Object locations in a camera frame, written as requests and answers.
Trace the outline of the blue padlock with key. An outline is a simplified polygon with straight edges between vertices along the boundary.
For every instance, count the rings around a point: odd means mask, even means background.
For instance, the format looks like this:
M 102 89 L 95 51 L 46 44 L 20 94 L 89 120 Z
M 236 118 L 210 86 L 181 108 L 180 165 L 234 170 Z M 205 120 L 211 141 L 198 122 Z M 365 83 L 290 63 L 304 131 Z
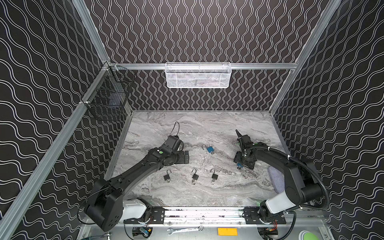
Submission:
M 207 152 L 210 153 L 210 154 L 214 154 L 215 153 L 215 150 L 214 150 L 214 148 L 212 146 L 202 145 L 202 149 L 207 150 Z

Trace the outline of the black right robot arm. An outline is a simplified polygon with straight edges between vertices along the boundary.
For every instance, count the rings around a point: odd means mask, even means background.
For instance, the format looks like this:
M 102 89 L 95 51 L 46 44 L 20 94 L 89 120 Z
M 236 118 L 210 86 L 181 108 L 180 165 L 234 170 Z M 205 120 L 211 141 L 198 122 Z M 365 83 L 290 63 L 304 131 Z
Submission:
M 260 215 L 269 217 L 278 213 L 309 208 L 325 210 L 331 200 L 329 191 L 311 161 L 301 161 L 278 149 L 258 142 L 236 130 L 240 150 L 234 162 L 251 170 L 256 162 L 264 162 L 284 175 L 284 190 L 273 198 L 260 203 Z

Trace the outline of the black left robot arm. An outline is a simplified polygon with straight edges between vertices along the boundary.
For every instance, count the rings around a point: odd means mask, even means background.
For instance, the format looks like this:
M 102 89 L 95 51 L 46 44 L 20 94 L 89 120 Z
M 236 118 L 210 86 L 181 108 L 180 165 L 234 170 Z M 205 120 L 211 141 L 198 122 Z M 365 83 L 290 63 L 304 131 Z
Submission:
M 150 204 L 139 199 L 126 200 L 126 194 L 163 167 L 188 163 L 189 152 L 184 151 L 184 142 L 178 136 L 168 136 L 160 147 L 150 149 L 140 162 L 124 173 L 96 181 L 86 200 L 85 214 L 104 232 L 124 220 L 137 219 L 145 223 L 150 218 Z

